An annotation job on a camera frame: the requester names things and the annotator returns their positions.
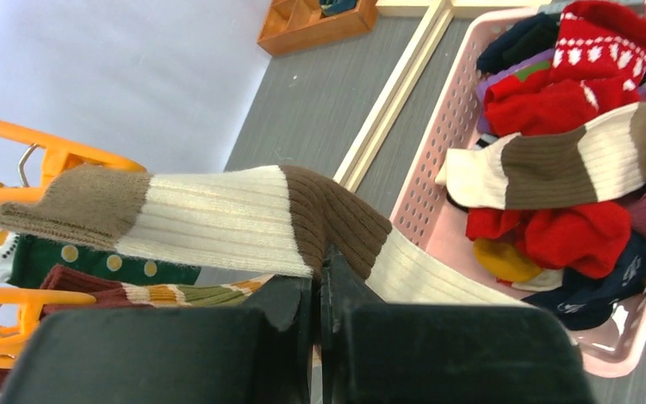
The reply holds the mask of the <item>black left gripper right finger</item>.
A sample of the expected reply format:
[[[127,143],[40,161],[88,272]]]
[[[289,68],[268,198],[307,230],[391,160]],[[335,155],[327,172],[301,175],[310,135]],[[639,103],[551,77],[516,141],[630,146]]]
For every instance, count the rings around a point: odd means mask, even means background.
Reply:
[[[518,306],[389,304],[329,247],[320,276],[325,403],[592,403],[579,349]]]

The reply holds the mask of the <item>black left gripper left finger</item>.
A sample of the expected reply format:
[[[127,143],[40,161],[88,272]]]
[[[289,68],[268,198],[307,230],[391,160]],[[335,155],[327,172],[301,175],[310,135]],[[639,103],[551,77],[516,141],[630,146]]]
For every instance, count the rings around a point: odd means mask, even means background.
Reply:
[[[238,306],[48,315],[1,403],[306,403],[308,279],[275,276]]]

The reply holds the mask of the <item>beige brown block sock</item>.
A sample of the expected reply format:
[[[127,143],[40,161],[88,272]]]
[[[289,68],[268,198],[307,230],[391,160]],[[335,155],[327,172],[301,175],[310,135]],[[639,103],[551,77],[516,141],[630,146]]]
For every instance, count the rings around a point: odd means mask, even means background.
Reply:
[[[151,174],[81,165],[32,204],[0,204],[22,234],[170,263],[320,277],[334,245],[390,303],[514,306],[408,240],[321,174],[271,165],[216,174]]]
[[[545,210],[619,199],[646,184],[646,101],[561,134],[450,148],[435,182],[467,208]]]

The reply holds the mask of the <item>striped beige maroon sock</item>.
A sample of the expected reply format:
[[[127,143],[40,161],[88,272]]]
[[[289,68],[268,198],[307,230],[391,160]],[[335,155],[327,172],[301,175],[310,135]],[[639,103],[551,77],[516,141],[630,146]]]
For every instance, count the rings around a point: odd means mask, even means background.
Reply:
[[[91,309],[235,306],[248,299],[271,277],[262,275],[232,284],[134,285],[85,274],[55,265],[36,287],[41,290],[81,292],[92,295]]]

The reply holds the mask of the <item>navy santa sock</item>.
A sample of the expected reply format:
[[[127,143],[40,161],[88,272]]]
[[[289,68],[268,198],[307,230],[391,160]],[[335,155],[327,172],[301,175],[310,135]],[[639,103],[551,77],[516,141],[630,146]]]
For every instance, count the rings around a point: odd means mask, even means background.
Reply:
[[[646,238],[633,231],[606,277],[591,279],[567,268],[558,288],[522,300],[555,315],[570,331],[581,331],[606,322],[616,303],[639,294],[645,285]]]

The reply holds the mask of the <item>plain red sock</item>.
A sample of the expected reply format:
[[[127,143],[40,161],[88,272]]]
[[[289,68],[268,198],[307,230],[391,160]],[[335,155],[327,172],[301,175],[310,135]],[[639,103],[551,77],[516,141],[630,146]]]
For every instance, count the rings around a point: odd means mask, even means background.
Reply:
[[[629,212],[614,202],[551,210],[471,208],[466,236],[500,240],[541,268],[572,268],[592,279],[606,277],[631,236]]]

